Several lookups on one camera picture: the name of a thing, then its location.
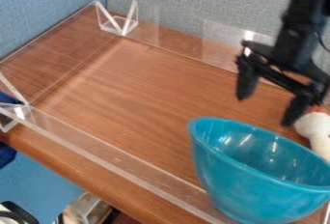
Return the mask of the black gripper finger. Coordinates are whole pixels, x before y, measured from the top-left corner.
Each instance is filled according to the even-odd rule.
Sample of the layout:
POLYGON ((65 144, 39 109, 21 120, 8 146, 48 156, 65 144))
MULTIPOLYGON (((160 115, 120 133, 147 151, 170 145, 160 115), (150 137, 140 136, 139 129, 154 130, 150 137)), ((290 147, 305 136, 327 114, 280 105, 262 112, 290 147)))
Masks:
POLYGON ((290 100, 288 107, 284 111, 280 125, 291 126, 299 117, 303 115, 305 111, 311 105, 311 97, 307 95, 299 95, 290 100))
POLYGON ((236 97, 239 100, 247 99, 254 94, 259 77, 258 70, 246 61, 238 61, 236 97))

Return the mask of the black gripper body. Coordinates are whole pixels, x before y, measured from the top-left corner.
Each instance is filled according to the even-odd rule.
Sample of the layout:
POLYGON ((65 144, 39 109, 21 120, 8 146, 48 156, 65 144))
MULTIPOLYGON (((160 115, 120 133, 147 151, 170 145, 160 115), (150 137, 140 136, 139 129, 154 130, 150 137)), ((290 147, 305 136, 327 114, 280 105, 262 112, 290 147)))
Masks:
POLYGON ((254 41, 242 41, 242 52, 238 61, 246 61, 264 78, 295 97, 307 95, 311 97, 311 105, 325 101, 330 88, 330 75, 309 61, 299 69, 287 67, 272 56, 272 47, 254 41))

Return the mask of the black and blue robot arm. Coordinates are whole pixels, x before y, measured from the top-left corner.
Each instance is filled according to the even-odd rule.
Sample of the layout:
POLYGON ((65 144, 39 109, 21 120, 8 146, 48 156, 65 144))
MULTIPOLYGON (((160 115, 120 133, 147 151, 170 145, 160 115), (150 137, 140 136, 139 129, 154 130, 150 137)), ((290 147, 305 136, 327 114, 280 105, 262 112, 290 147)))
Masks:
POLYGON ((250 98, 260 78, 291 92, 295 97, 282 117, 283 126, 291 126, 310 106, 323 103, 330 90, 330 74, 311 59, 329 17, 330 0, 290 0, 275 44, 240 43, 236 97, 250 98))

